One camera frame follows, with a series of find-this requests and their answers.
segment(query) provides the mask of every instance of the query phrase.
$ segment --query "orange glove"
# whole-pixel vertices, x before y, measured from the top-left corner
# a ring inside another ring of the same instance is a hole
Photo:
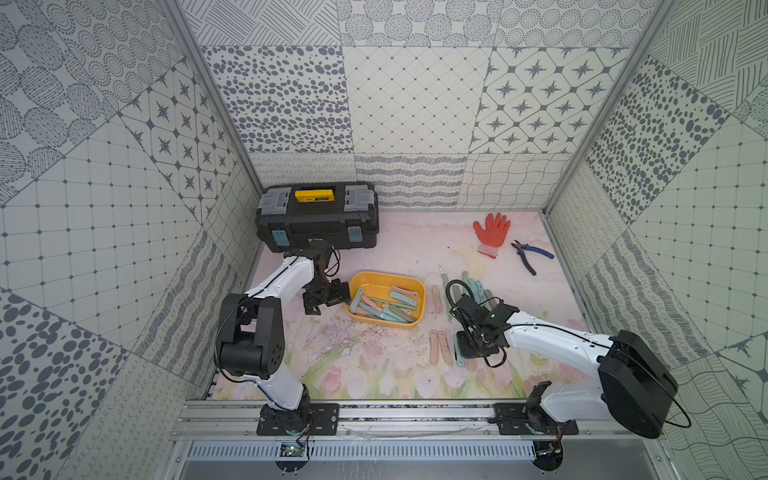
[[[482,242],[478,247],[478,252],[488,255],[491,258],[496,258],[498,248],[504,245],[504,239],[507,237],[509,231],[510,222],[507,220],[507,216],[502,217],[501,214],[496,214],[494,219],[493,214],[488,214],[485,218],[485,230],[480,227],[479,222],[474,222],[472,226],[475,228],[475,233]]]

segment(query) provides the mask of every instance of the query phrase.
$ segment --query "star pattern tile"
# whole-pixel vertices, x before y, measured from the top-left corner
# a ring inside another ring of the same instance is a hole
[[[180,61],[119,115],[202,224],[235,162],[208,95]]]
[[[493,48],[470,151],[572,154],[627,48]]]

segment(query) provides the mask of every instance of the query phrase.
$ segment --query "black toolbox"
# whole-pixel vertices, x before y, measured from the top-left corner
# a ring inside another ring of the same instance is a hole
[[[333,199],[308,195],[314,201],[299,202],[299,195],[331,190]],[[379,233],[379,201],[370,182],[295,184],[270,187],[256,210],[256,232],[273,252],[309,248],[311,240],[331,246],[371,248]]]

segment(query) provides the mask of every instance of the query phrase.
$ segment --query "black cable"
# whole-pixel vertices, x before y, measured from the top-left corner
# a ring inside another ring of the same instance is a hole
[[[332,266],[329,266],[326,268],[326,271],[323,272],[326,277],[331,277],[336,275],[339,272],[339,268],[341,268],[341,253],[339,253],[339,250],[336,249],[336,247],[331,247],[331,253],[333,254],[333,257],[336,259],[336,263],[334,263]],[[333,273],[329,273],[329,270],[332,268],[336,268]]]
[[[299,257],[296,257],[295,259],[293,259],[293,262],[291,262],[291,263],[289,263],[288,265],[286,265],[286,267],[285,267],[285,268],[283,268],[283,269],[280,271],[280,273],[278,273],[276,276],[274,276],[274,277],[272,278],[272,280],[270,280],[270,282],[269,282],[267,285],[265,285],[265,286],[264,286],[264,288],[263,288],[263,289],[259,290],[258,292],[254,293],[253,295],[244,296],[242,299],[240,299],[240,302],[237,302],[237,306],[236,306],[236,307],[235,307],[235,308],[234,308],[234,309],[233,309],[233,310],[230,312],[230,314],[229,314],[229,315],[227,315],[227,318],[225,318],[225,319],[224,319],[224,321],[221,323],[221,325],[219,325],[219,329],[218,329],[218,331],[216,332],[216,336],[214,337],[214,341],[216,341],[216,342],[217,342],[217,344],[216,344],[216,348],[214,349],[214,365],[216,366],[216,368],[217,368],[217,369],[219,369],[219,373],[221,373],[221,375],[222,375],[222,376],[223,376],[225,379],[229,380],[230,382],[232,382],[232,383],[248,383],[248,382],[251,382],[251,383],[256,383],[256,382],[254,382],[254,381],[253,381],[253,380],[251,380],[251,379],[246,379],[246,380],[235,380],[235,379],[232,379],[232,378],[231,378],[229,375],[227,375],[227,374],[224,372],[224,369],[222,369],[222,368],[221,368],[221,361],[219,360],[219,346],[218,346],[218,338],[219,338],[219,335],[221,335],[221,330],[224,328],[224,325],[225,325],[225,324],[226,324],[226,323],[229,321],[229,319],[231,318],[232,314],[233,314],[233,313],[235,313],[235,312],[237,312],[237,311],[239,311],[239,310],[240,310],[240,308],[243,306],[243,304],[245,304],[246,300],[248,300],[248,299],[250,299],[250,298],[254,298],[256,295],[258,295],[259,293],[262,293],[264,290],[266,290],[267,288],[269,288],[269,287],[270,287],[270,285],[272,285],[272,282],[274,282],[275,280],[277,280],[277,278],[279,278],[279,277],[280,277],[280,275],[282,275],[283,273],[285,273],[285,271],[286,271],[286,270],[288,270],[288,267],[290,267],[291,265],[293,265],[293,264],[294,264],[294,263],[295,263],[295,262],[296,262],[298,259],[299,259]]]

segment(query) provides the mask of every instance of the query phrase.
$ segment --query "ventilation grille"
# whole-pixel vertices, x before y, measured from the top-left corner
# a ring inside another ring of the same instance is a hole
[[[274,461],[282,442],[195,442],[189,460]],[[310,458],[324,462],[356,460],[534,460],[529,440],[316,440]]]

